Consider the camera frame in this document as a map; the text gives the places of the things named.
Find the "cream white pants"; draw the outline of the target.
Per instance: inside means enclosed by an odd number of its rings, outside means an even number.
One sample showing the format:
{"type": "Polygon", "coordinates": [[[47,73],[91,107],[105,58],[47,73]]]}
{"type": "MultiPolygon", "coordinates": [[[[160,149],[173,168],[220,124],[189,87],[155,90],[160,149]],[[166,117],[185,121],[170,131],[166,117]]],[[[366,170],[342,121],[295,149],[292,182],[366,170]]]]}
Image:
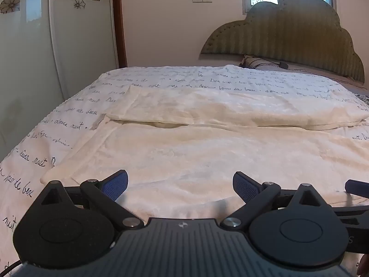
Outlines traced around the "cream white pants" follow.
{"type": "Polygon", "coordinates": [[[119,204],[143,219],[232,213],[237,171],[344,203],[346,180],[368,180],[368,106],[347,90],[319,99],[130,87],[41,181],[77,186],[121,169],[119,204]]]}

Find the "white script-print bed quilt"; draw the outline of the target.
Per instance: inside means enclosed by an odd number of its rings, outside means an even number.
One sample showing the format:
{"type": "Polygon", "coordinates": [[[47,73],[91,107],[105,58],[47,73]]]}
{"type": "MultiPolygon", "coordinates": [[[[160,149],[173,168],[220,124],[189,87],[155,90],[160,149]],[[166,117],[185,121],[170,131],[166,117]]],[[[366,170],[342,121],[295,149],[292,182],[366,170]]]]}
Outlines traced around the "white script-print bed quilt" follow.
{"type": "Polygon", "coordinates": [[[326,98],[329,93],[349,91],[323,76],[260,71],[234,65],[124,68],[102,74],[47,115],[1,162],[2,269],[18,260],[12,237],[25,212],[47,185],[42,183],[42,177],[73,152],[79,141],[103,118],[107,108],[119,101],[130,87],[212,89],[319,99],[326,98]]]}

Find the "striped pillow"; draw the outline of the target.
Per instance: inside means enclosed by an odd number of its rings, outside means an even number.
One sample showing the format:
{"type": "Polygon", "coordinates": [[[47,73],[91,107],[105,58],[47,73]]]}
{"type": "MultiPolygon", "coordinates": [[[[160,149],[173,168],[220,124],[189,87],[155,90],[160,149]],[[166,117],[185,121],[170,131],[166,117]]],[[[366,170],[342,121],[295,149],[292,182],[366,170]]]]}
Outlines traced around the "striped pillow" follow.
{"type": "Polygon", "coordinates": [[[244,55],[242,61],[239,64],[239,67],[241,68],[250,68],[250,69],[256,69],[262,66],[272,66],[275,68],[280,69],[289,69],[289,66],[287,63],[284,62],[277,62],[277,61],[271,61],[268,59],[263,59],[256,56],[249,56],[244,55]]]}

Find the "green padded headboard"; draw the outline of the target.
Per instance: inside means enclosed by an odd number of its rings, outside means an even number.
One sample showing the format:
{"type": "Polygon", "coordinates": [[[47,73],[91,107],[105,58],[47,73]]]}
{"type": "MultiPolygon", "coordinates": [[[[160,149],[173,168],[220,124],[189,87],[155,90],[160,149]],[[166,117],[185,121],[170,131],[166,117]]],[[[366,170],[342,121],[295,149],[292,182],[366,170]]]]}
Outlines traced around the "green padded headboard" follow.
{"type": "Polygon", "coordinates": [[[244,20],[215,29],[201,54],[258,56],[365,82],[364,65],[349,32],[323,0],[256,3],[244,20]]]}

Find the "white floral wardrobe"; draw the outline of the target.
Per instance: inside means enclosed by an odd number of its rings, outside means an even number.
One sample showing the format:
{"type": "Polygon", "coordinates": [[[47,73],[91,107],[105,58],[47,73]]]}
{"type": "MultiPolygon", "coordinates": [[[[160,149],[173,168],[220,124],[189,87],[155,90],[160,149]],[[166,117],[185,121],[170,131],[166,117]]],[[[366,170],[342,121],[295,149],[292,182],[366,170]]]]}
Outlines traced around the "white floral wardrobe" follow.
{"type": "Polygon", "coordinates": [[[1,156],[117,67],[112,0],[1,0],[1,156]]]}

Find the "brown wooden door frame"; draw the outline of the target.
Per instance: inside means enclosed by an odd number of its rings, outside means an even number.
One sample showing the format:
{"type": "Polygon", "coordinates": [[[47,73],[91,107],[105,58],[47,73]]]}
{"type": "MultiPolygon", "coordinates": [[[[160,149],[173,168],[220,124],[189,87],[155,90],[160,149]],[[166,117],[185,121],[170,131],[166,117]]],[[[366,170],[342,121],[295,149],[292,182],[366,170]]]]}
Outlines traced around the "brown wooden door frame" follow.
{"type": "Polygon", "coordinates": [[[116,51],[120,68],[127,67],[122,0],[112,0],[116,51]]]}

